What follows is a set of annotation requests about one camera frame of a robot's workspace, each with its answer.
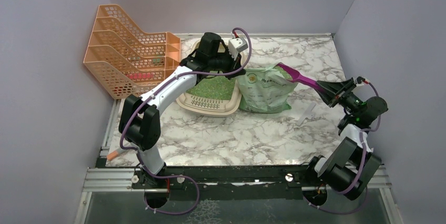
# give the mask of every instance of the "orange plastic rack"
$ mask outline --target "orange plastic rack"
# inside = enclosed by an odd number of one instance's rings
[[[114,99],[141,95],[174,72],[180,38],[145,33],[118,5],[100,5],[84,64]]]

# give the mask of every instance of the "plastic bag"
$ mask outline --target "plastic bag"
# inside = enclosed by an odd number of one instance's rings
[[[245,75],[236,77],[242,94],[240,109],[270,114],[291,109],[287,98],[297,86],[297,70],[282,63],[245,70]]]

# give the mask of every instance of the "white marble floor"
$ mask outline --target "white marble floor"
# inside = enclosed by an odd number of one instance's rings
[[[199,38],[182,41],[183,56]],[[248,67],[282,62],[304,76],[325,81],[345,80],[331,37],[252,38]],[[316,102],[312,119],[301,126],[296,121],[311,102]],[[254,114],[238,110],[225,118],[193,114],[171,104],[161,116],[161,137],[157,143],[167,165],[287,165],[301,164],[315,155],[330,155],[340,143],[336,125],[343,117],[340,106],[329,108],[311,88],[299,84],[288,98],[291,110],[280,114]],[[117,130],[110,151],[119,147]],[[134,151],[107,162],[109,167],[136,165]]]

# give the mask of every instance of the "white plastic piece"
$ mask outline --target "white plastic piece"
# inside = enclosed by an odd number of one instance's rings
[[[348,138],[352,139],[353,141],[355,141],[357,143],[358,147],[360,147],[362,149],[362,144],[361,144],[359,134],[362,134],[362,139],[364,140],[364,143],[366,144],[367,152],[373,152],[369,148],[369,145],[367,144],[367,133],[366,132],[361,133],[361,129],[353,124],[348,124],[344,128],[344,130],[341,132],[340,139],[344,140],[344,138],[348,137]]]
[[[368,80],[366,78],[364,78],[364,80],[361,83],[358,83],[358,79],[356,79],[356,78],[353,79],[353,81],[354,81],[354,84],[356,85],[356,88],[368,85],[370,83],[370,80]]]
[[[168,78],[166,78],[161,84],[152,89],[151,91],[141,95],[143,101],[152,97],[152,100],[147,104],[155,105],[159,110],[159,114],[161,115],[164,110],[172,103],[176,98],[178,98],[182,93],[191,89],[197,83],[197,75],[185,75],[181,78],[177,78],[179,74],[191,72],[192,70],[187,68],[186,66],[178,66],[177,69],[172,73]],[[170,79],[176,79],[171,82],[168,86],[166,86],[160,93],[156,95],[156,99],[153,99],[153,92],[161,88],[164,83],[168,82]]]
[[[138,183],[138,182],[139,182],[139,178],[138,178],[138,176],[134,175],[134,176],[131,178],[131,182],[134,183],[134,184]]]
[[[248,43],[243,37],[237,37],[228,41],[228,49],[232,58],[235,60],[237,55],[248,48]]]
[[[269,185],[274,184],[275,182],[238,182],[238,183],[229,183],[233,186],[258,186],[258,185]]]
[[[303,115],[299,118],[299,120],[296,122],[297,126],[300,126],[302,124],[302,122],[308,118],[308,119],[312,119],[315,116],[315,113],[311,112],[313,110],[313,108],[316,107],[316,102],[312,102],[308,108],[305,110],[305,112],[303,112]]]
[[[315,172],[318,174],[318,176],[319,176],[320,170],[322,169],[322,166],[325,164],[326,161],[327,161],[327,159],[325,157],[321,157],[319,159],[319,161],[316,163]]]
[[[144,165],[152,174],[158,174],[158,172],[163,168],[164,161],[159,155],[159,150],[156,145],[145,151],[139,150],[139,154]]]

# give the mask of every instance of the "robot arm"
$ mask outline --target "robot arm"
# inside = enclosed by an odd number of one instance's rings
[[[221,53],[218,52],[220,43],[225,48]],[[230,73],[241,68],[240,52],[247,48],[247,42],[241,37],[230,39],[226,46],[219,35],[205,33],[198,48],[183,59],[180,66],[162,83],[140,97],[130,95],[125,99],[119,122],[120,133],[123,133],[137,108],[147,101],[138,111],[144,113],[143,117],[136,116],[131,120],[125,138],[137,146],[142,161],[152,174],[158,174],[164,166],[156,146],[161,135],[161,114],[182,93],[204,79],[204,73],[221,71],[227,78],[245,74],[244,69],[235,74]]]
[[[223,53],[218,52],[220,43],[225,48]],[[204,79],[204,73],[213,70],[231,74],[235,69],[241,68],[239,53],[247,47],[243,38],[233,38],[226,46],[219,35],[205,33],[199,47],[180,62],[172,75],[153,90],[140,97],[130,95],[124,101],[119,132],[123,133],[125,127],[128,127],[125,138],[137,146],[142,163],[152,174],[158,174],[165,166],[156,147],[161,134],[160,115],[179,95]],[[245,70],[223,75],[232,78],[243,74]],[[315,89],[329,107],[339,104],[346,111],[338,124],[341,144],[329,158],[314,157],[307,174],[324,181],[337,191],[346,191],[346,197],[354,200],[362,193],[381,164],[381,159],[367,146],[367,134],[363,131],[369,129],[370,124],[388,110],[387,104],[378,96],[363,102],[352,92],[357,85],[367,83],[362,77],[332,83],[315,81],[300,75],[298,82]],[[131,119],[136,110],[139,114],[144,113],[143,117]],[[348,169],[347,163],[356,166],[358,172]]]

